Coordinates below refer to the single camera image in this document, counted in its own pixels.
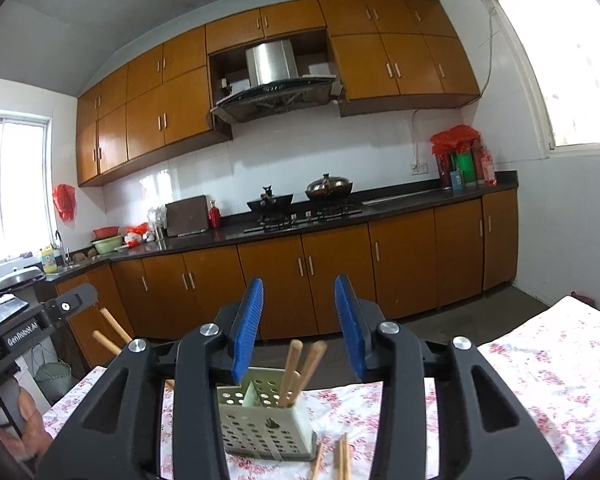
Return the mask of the person's left hand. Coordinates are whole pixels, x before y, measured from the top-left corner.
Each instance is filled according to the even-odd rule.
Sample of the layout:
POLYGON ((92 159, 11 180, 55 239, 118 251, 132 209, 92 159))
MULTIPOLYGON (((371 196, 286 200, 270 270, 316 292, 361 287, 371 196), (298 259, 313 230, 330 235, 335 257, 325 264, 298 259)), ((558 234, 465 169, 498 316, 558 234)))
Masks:
POLYGON ((42 414, 34 399, 22 387, 18 391, 17 404, 18 411, 26 423, 23 433, 17 436, 14 430, 0 428, 0 440, 17 462, 22 463, 31 458, 39 460, 50 448, 53 438, 44 428, 42 414))

